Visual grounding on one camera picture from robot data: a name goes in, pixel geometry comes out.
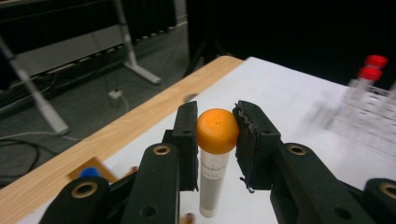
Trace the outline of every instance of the red cap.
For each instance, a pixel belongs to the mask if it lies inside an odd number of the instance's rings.
[[[383,68],[388,63],[388,59],[381,55],[369,55],[364,62],[375,67]]]
[[[369,80],[372,80],[372,81],[379,80],[381,75],[382,75],[382,71],[377,69],[377,68],[373,68],[373,67],[363,67],[359,71],[359,77],[362,77],[362,78],[365,78],[365,79],[369,79]]]

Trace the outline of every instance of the white table surface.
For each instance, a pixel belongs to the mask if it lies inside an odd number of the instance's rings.
[[[370,178],[396,180],[395,160],[324,128],[346,90],[346,86],[248,58],[192,100],[197,101],[198,115],[215,107],[232,111],[239,100],[258,105],[280,131],[284,143],[310,147],[338,179],[359,189],[363,189]],[[125,175],[132,166],[139,165],[147,147],[160,143],[164,131],[173,129],[175,118],[176,111],[106,160],[105,165],[115,175]],[[233,151],[218,213],[212,218],[202,217],[199,193],[195,191],[181,192],[180,214],[194,213],[198,224],[277,223],[270,192],[248,193],[240,176],[242,172]],[[38,208],[21,223],[37,223],[49,204]]]

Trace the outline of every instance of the blue object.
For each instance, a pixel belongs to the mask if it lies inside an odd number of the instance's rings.
[[[79,177],[84,176],[100,176],[100,173],[98,169],[96,169],[96,167],[88,167],[81,171],[81,173],[79,173]]]

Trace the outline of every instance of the wooden table edge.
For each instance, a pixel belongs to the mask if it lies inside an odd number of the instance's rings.
[[[166,118],[185,103],[234,70],[243,61],[230,56],[218,57],[175,85],[152,97],[103,129],[70,147],[0,190],[0,223],[16,223],[55,197],[70,181],[67,175],[96,156],[105,161],[141,133]]]

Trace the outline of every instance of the test tube rack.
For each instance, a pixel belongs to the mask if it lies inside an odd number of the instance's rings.
[[[390,92],[371,86],[359,100],[353,99],[357,79],[348,85],[328,128],[396,160],[396,100]]]

